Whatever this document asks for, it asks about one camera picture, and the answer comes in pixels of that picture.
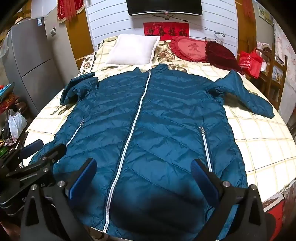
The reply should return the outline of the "wall-mounted black television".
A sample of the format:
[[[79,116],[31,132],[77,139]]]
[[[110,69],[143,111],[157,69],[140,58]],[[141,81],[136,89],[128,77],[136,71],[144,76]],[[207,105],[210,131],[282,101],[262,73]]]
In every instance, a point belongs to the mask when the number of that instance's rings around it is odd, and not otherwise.
[[[126,1],[130,16],[154,13],[174,13],[202,15],[201,1],[192,0],[128,0]]]

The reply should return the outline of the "red hanging wall decoration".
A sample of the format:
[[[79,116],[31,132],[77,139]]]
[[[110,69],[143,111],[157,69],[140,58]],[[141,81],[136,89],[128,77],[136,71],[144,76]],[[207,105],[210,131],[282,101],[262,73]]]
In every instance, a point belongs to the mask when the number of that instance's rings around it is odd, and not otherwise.
[[[57,18],[60,23],[72,21],[85,8],[84,0],[57,0]]]

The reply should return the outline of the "white plastic bag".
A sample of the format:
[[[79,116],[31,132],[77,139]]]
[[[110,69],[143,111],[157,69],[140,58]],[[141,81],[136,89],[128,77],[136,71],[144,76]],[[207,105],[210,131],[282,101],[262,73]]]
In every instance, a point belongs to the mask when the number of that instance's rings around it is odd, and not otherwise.
[[[25,117],[17,112],[14,112],[12,109],[8,110],[8,124],[11,133],[11,138],[13,143],[16,143],[21,133],[27,125]]]

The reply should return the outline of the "teal quilted down jacket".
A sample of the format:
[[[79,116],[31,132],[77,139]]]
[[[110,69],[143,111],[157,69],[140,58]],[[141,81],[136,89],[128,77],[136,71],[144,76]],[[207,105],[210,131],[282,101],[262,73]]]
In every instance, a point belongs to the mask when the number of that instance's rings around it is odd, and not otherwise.
[[[231,94],[252,113],[273,118],[273,107],[249,92],[239,74],[205,77],[160,64],[99,80],[80,75],[64,88],[60,105],[74,105],[53,141],[66,155],[57,178],[88,159],[97,171],[80,204],[79,220],[128,240],[192,240],[213,212],[190,170],[199,159],[222,180],[247,187],[243,157],[224,109]]]

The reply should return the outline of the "red plastic shopping bag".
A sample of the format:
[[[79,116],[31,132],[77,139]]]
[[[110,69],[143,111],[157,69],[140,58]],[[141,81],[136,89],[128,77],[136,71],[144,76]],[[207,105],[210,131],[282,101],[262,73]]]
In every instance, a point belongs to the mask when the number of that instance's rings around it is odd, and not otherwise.
[[[250,53],[241,51],[239,66],[242,71],[250,77],[257,79],[260,75],[263,58],[257,54],[256,48]]]

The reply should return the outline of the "grey refrigerator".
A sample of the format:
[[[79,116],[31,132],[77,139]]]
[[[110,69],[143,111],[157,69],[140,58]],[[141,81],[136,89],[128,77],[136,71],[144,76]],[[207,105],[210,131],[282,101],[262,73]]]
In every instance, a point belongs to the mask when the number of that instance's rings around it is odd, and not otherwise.
[[[11,27],[3,64],[8,81],[15,84],[15,95],[26,102],[34,117],[64,88],[43,18]]]

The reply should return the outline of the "floral cream bed quilt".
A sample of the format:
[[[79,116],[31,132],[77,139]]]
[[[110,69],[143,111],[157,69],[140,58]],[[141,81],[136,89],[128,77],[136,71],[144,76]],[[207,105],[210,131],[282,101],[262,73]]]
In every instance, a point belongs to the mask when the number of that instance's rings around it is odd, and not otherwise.
[[[230,71],[207,63],[189,62],[175,56],[167,41],[158,43],[151,64],[118,65],[106,64],[106,58],[116,43],[116,38],[105,39],[100,48],[86,57],[80,72],[95,73],[99,80],[139,68],[142,72],[166,64],[171,70],[205,77],[211,81],[224,78]],[[264,95],[246,78],[241,76],[244,87],[266,100]],[[55,134],[66,122],[74,105],[60,105],[60,91],[37,115],[28,128],[26,144],[42,140],[44,145],[53,141]],[[234,140],[239,147],[247,186],[258,187],[262,201],[266,201],[295,178],[295,142],[280,114],[273,107],[273,118],[250,112],[236,96],[224,96],[224,109],[232,128]]]

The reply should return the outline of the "red bed base panel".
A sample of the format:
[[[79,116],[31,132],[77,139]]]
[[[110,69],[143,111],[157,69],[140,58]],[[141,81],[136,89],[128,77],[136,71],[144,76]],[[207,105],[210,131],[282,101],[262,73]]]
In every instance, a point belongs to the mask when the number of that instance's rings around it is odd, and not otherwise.
[[[276,236],[280,233],[280,230],[282,228],[284,204],[285,199],[283,198],[283,196],[270,198],[262,204],[264,212],[272,214],[275,218],[275,230],[269,240],[274,240]]]

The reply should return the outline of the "white pillow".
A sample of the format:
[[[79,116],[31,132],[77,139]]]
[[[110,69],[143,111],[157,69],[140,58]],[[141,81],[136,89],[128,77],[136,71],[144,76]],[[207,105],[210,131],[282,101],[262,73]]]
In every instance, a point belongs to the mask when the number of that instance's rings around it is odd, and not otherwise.
[[[109,65],[151,64],[160,36],[120,34],[106,58]]]

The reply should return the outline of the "red banner with gold characters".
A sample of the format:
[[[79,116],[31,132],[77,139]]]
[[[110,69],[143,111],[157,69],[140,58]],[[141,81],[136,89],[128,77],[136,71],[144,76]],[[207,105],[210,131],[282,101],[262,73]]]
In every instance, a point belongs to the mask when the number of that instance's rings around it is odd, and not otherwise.
[[[179,22],[146,22],[143,23],[145,36],[160,36],[161,41],[174,37],[189,37],[189,24]]]

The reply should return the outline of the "wooden chair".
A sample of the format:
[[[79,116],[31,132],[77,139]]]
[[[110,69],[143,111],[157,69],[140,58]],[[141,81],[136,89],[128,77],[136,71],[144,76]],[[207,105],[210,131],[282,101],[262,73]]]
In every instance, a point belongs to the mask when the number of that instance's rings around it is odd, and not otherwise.
[[[255,50],[265,61],[266,69],[260,72],[257,79],[252,77],[250,81],[263,93],[275,109],[279,110],[287,75],[288,56],[285,55],[284,59],[277,56],[274,44],[271,48],[256,48]]]

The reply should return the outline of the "red heart-shaped cushion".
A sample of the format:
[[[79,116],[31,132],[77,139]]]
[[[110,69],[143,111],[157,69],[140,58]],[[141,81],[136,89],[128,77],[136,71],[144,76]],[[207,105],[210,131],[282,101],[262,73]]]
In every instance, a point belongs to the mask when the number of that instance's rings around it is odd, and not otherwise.
[[[206,62],[207,42],[180,36],[173,37],[170,42],[171,51],[182,60],[191,62]]]

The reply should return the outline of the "dark red velvet cushion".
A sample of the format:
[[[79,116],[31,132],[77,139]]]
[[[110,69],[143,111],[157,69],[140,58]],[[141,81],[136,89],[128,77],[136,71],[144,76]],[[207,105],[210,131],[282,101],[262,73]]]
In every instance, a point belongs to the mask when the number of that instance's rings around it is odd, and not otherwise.
[[[209,41],[206,43],[205,52],[207,62],[211,65],[220,69],[235,70],[242,73],[234,54],[221,44]]]

